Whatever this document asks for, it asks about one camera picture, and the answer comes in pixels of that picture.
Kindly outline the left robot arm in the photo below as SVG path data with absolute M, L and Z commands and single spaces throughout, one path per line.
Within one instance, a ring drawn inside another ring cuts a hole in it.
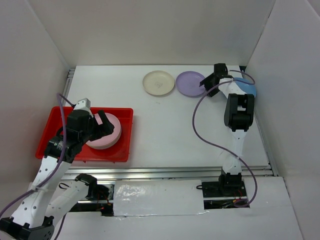
M 66 191 L 52 200 L 61 178 L 88 141 L 111 135 L 114 126 L 99 110 L 102 123 L 89 110 L 74 109 L 62 116 L 62 127 L 44 151 L 40 169 L 29 190 L 18 197 L 20 206 L 10 217 L 2 217 L 0 230 L 15 240 L 49 240 L 55 226 L 81 199 L 97 197 L 100 186 L 92 175 L 81 173 Z

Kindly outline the pink plate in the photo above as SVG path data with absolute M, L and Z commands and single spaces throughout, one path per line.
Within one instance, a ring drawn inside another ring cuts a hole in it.
M 114 126 L 113 133 L 94 141 L 90 141 L 90 140 L 87 141 L 86 145 L 92 149 L 96 149 L 96 150 L 108 149 L 118 142 L 122 134 L 122 127 L 121 127 L 120 120 L 113 114 L 105 112 L 105 115 L 107 119 L 110 121 L 110 123 L 113 124 Z

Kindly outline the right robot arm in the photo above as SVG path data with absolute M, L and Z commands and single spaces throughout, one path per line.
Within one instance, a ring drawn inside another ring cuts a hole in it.
M 209 97 L 221 92 L 226 97 L 224 125 L 230 130 L 229 155 L 223 162 L 218 178 L 218 191 L 223 196 L 240 194 L 242 181 L 242 152 L 245 137 L 254 121 L 255 81 L 234 77 L 225 63 L 216 63 L 213 73 L 199 84 Z

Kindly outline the purple plate back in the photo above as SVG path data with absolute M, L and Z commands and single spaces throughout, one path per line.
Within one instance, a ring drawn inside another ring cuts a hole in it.
M 181 94 L 195 98 L 206 92 L 205 87 L 200 86 L 200 82 L 204 79 L 205 77 L 199 72 L 185 71 L 177 76 L 175 83 Z

